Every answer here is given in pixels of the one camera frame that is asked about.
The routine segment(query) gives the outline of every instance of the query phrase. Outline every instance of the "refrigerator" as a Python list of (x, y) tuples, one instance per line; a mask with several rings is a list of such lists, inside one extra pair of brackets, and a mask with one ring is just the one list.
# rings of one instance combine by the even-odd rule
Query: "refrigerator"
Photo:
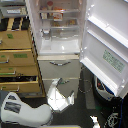
[(46, 93), (62, 77), (59, 90), (77, 97), (83, 64), (116, 97), (126, 96), (127, 0), (26, 0), (26, 6)]

